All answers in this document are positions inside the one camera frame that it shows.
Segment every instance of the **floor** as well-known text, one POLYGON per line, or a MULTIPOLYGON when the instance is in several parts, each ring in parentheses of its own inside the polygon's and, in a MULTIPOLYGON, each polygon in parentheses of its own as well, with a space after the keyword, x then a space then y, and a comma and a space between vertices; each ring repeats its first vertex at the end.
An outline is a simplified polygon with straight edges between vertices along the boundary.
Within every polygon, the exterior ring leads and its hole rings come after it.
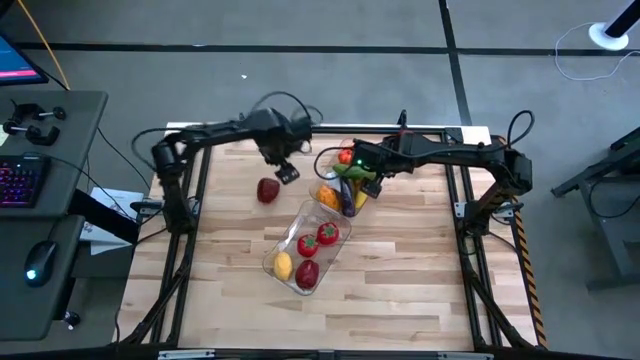
MULTIPOLYGON (((518 144, 533 160, 535 176, 522 213, 550 347, 640 357, 640 287, 587 292, 585 281, 607 267, 602 244, 577 193, 555 199, 549 192, 638 126, 638 57, 611 78, 577 82, 563 78, 550 56, 569 28, 607 21, 625 0, 26 3, 57 43, 72 88, 109 93, 101 127, 128 156, 131 134, 169 121, 225 120, 271 90, 295 93, 333 123, 389 123, 405 108, 412 124, 486 125, 504 134, 516 112, 533 110, 536 126, 518 144), (444 31, 447 25, 452 31, 444 31)), ((19 10, 0 28, 15 41, 38 42, 19 10)), ((630 48, 640 48, 636 33, 630 48)), ((561 47, 594 49, 586 28, 561 47)), ((28 54, 54 72, 46 52, 28 54)), ((574 76, 608 73, 618 61, 599 52, 562 54, 561 65, 574 76)), ((144 190, 101 140, 91 159, 103 186, 144 190)), ((80 328, 69 333, 56 325, 42 342, 0 344, 0 352, 108 343, 122 289, 122 280, 87 281, 74 294, 87 317, 80 328)))

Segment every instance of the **white stand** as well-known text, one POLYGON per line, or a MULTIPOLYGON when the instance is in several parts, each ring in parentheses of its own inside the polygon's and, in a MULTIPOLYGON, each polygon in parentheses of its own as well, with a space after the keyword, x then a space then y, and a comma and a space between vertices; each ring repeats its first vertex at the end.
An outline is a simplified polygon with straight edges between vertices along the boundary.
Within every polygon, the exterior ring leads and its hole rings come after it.
POLYGON ((596 45, 611 51, 622 50, 629 45, 629 35, 624 34, 619 38, 612 38, 604 33, 605 27, 605 23, 596 23, 589 28, 589 37, 596 45))

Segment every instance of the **purple eggplant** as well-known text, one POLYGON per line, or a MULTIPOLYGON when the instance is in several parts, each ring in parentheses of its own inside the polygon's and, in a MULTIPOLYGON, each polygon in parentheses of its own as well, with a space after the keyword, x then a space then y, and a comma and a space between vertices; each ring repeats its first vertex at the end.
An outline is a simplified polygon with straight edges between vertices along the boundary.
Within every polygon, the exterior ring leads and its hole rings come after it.
POLYGON ((340 178, 340 202, 342 203, 342 214, 346 217, 356 216, 356 204, 353 200, 355 189, 346 178, 340 178))

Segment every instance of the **white cable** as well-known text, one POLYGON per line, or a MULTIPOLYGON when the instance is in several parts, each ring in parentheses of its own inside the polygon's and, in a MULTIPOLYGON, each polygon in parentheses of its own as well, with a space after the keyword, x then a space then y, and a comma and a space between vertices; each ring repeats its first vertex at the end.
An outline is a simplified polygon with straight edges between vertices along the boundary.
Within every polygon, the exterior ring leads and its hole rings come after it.
POLYGON ((570 75, 567 75, 561 68, 560 68, 560 64, 558 64, 558 46, 560 45, 560 41, 562 41, 562 39, 564 39, 565 37, 567 37, 567 35, 569 35, 569 33, 571 33, 573 30, 579 29, 581 27, 587 26, 587 25, 593 25, 595 24, 594 22, 591 23, 584 23, 575 27, 572 27, 571 29, 569 29, 569 31, 567 31, 564 35, 562 35, 558 41, 556 41, 556 46, 554 48, 555 51, 555 62, 556 62, 556 68, 558 69, 558 71, 560 71, 560 74, 562 74, 562 76, 564 76, 565 78, 569 79, 569 80, 574 80, 574 81, 593 81, 593 80, 599 80, 599 79, 606 79, 609 78, 611 76, 613 76, 613 74, 616 73, 616 71, 618 71, 618 68, 620 67, 620 65, 622 65, 622 62, 628 58, 629 56, 633 55, 634 53, 638 53, 640 54, 640 51, 632 51, 630 53, 628 53, 627 55, 625 55, 624 57, 622 57, 622 59, 618 60, 618 64, 616 65, 615 68, 613 68, 613 71, 611 71, 609 74, 607 75, 600 75, 600 76, 594 76, 594 77, 589 77, 589 78, 574 78, 570 75))

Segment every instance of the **yellow cable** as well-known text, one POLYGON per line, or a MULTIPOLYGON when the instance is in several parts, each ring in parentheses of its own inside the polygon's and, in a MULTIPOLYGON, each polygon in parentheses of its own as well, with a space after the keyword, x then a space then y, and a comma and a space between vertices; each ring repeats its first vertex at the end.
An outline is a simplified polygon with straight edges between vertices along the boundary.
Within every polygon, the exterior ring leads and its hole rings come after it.
POLYGON ((45 39, 44 35, 42 35, 42 31, 40 31, 40 28, 38 27, 38 24, 36 24, 36 21, 33 19, 33 17, 31 16, 31 13, 29 13, 29 10, 27 10, 27 7, 24 5, 22 0, 18 0, 18 4, 20 4, 20 7, 22 8, 22 11, 24 11, 24 14, 27 15, 27 17, 29 18, 29 21, 31 21, 31 25, 33 25, 33 28, 36 30, 36 32, 40 36, 40 40, 42 40, 42 42, 44 43, 44 46, 49 51, 49 55, 51 55, 51 59, 53 59, 54 64, 56 64, 56 67, 58 68, 58 72, 60 73, 60 76, 62 77, 62 81, 64 82, 64 85, 67 87, 67 90, 71 90, 71 86, 69 86, 69 82, 67 81, 67 77, 64 76, 64 71, 62 71, 62 67, 60 67, 60 63, 58 62, 58 58, 56 58, 56 55, 53 53, 53 50, 51 50, 51 47, 49 46, 49 43, 47 42, 47 39, 45 39))

